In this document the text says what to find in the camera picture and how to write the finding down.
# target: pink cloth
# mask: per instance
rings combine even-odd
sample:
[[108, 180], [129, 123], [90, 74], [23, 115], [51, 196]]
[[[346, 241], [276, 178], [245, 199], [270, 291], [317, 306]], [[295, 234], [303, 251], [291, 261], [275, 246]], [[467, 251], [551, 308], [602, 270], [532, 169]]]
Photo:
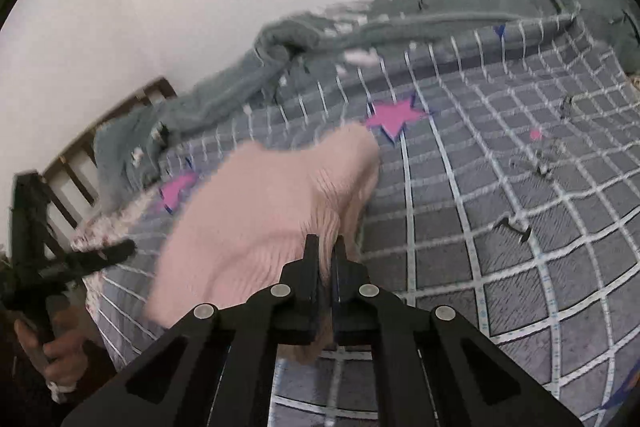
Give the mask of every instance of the pink cloth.
[[173, 326], [195, 305], [244, 303], [275, 284], [302, 257], [305, 237], [320, 237], [322, 281], [338, 234], [354, 259], [358, 218], [378, 181], [378, 144], [348, 124], [295, 152], [245, 142], [197, 191], [165, 243], [146, 313]]

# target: bed frame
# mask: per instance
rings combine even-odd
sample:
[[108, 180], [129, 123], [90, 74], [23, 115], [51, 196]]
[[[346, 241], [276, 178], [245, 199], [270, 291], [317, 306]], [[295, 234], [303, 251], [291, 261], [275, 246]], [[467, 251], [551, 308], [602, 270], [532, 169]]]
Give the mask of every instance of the bed frame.
[[42, 175], [52, 192], [49, 221], [61, 248], [68, 248], [68, 239], [73, 230], [93, 212], [98, 203], [94, 154], [98, 127], [113, 118], [126, 115], [135, 107], [154, 105], [175, 96], [174, 88], [165, 78], [146, 84], [92, 123], [44, 170]]

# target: gray blanket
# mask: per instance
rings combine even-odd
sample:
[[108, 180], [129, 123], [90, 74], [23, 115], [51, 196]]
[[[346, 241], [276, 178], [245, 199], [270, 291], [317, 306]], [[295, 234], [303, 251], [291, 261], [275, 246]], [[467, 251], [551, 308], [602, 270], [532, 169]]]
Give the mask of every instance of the gray blanket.
[[254, 48], [232, 68], [177, 100], [140, 108], [98, 131], [102, 208], [111, 212], [155, 182], [167, 147], [213, 128], [247, 101], [254, 107], [273, 102], [284, 73], [291, 86], [306, 86], [333, 76], [337, 63], [364, 60], [371, 47], [385, 54], [411, 40], [437, 42], [485, 25], [571, 12], [577, 5], [594, 37], [613, 47], [623, 69], [640, 70], [640, 12], [633, 0], [367, 0], [265, 26]]
[[[307, 146], [364, 120], [370, 100], [416, 94], [429, 118], [398, 144], [374, 131], [380, 182], [360, 234], [372, 281], [410, 305], [458, 309], [601, 425], [640, 358], [640, 114], [615, 53], [565, 15], [376, 56], [308, 82], [285, 76], [279, 105], [238, 110], [172, 148], [164, 178], [187, 160], [206, 178], [242, 140]], [[153, 204], [130, 232], [137, 256], [106, 272], [97, 324], [116, 367], [162, 333], [143, 307], [176, 215]], [[498, 225], [505, 217], [530, 230], [524, 242]], [[327, 349], [310, 367], [280, 360], [271, 416], [275, 426], [376, 425], [370, 352]]]

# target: grid pattern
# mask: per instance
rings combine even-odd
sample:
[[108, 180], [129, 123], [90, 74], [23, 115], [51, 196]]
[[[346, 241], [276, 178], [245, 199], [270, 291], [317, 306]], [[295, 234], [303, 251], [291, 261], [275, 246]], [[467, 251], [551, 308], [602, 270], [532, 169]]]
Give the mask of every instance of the grid pattern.
[[[414, 44], [377, 68], [340, 71], [297, 90], [281, 82], [278, 105], [246, 105], [170, 151], [165, 177], [186, 158], [215, 171], [246, 139], [307, 146], [364, 120], [372, 100], [417, 93], [428, 118], [397, 145], [374, 132], [382, 167], [359, 237], [372, 281], [409, 305], [454, 306], [601, 425], [600, 406], [640, 358], [640, 118], [613, 52], [579, 19], [560, 16], [507, 25], [501, 38], [480, 28]], [[524, 245], [495, 227], [504, 216], [530, 227]], [[162, 333], [143, 306], [174, 219], [150, 210], [130, 232], [139, 255], [106, 272], [98, 327], [118, 367]], [[369, 351], [328, 349], [313, 367], [278, 361], [270, 425], [376, 418]]]

